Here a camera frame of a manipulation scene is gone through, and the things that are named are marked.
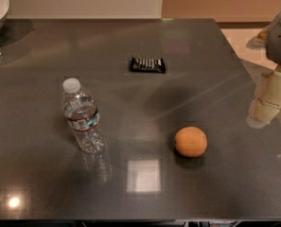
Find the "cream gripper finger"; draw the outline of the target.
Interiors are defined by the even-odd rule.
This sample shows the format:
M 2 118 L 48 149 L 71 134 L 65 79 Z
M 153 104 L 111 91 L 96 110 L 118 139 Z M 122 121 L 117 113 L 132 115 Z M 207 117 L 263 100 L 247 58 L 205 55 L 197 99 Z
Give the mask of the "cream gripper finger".
M 246 122 L 253 129 L 261 129 L 269 125 L 278 113 L 277 108 L 254 98 L 250 104 Z
M 281 65 L 258 78 L 255 97 L 262 105 L 281 109 Z

